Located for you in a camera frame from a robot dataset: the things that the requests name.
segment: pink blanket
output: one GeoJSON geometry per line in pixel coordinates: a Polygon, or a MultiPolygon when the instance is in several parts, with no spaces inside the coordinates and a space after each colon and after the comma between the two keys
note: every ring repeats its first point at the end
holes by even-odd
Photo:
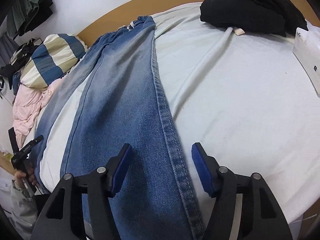
{"type": "Polygon", "coordinates": [[[53,81],[44,92],[39,89],[28,88],[23,84],[20,85],[13,104],[13,127],[19,149],[22,148],[41,109],[49,103],[64,77],[53,81]]]}

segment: mattress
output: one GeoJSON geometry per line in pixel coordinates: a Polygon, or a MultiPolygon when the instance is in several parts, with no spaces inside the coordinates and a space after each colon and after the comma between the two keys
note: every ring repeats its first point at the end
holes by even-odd
{"type": "MultiPolygon", "coordinates": [[[[192,162],[195,142],[234,173],[262,174],[290,223],[320,197],[320,99],[292,53],[293,38],[236,36],[232,28],[201,22],[200,4],[152,17],[161,82],[204,223],[214,200],[203,191],[192,162]]],[[[60,180],[86,80],[64,106],[47,141],[40,178],[50,191],[60,180]]]]}

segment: person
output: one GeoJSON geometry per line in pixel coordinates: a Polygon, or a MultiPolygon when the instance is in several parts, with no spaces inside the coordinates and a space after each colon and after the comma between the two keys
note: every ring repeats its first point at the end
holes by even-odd
{"type": "MultiPolygon", "coordinates": [[[[32,185],[36,185],[37,180],[32,167],[28,168],[28,174],[29,181],[32,185]]],[[[23,185],[22,178],[25,177],[26,174],[22,171],[16,171],[14,174],[10,193],[12,214],[9,220],[24,240],[30,240],[33,227],[38,218],[38,209],[36,201],[30,197],[23,185]]]]}

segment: plaid pillow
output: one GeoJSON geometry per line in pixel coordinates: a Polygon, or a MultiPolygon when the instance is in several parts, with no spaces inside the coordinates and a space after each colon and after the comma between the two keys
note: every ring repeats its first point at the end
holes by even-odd
{"type": "Polygon", "coordinates": [[[61,78],[86,52],[87,46],[77,36],[49,35],[32,54],[20,81],[30,88],[46,88],[61,78]]]}

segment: wooden headboard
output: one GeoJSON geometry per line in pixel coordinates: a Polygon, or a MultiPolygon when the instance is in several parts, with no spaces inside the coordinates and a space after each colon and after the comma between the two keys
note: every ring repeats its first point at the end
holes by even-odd
{"type": "MultiPolygon", "coordinates": [[[[129,23],[138,16],[152,15],[181,4],[202,1],[203,0],[132,0],[100,17],[81,31],[78,36],[87,46],[91,46],[99,36],[107,32],[116,31],[123,25],[129,25],[129,23]]],[[[306,0],[291,0],[291,2],[303,13],[307,20],[313,25],[320,27],[318,17],[306,0]]]]}

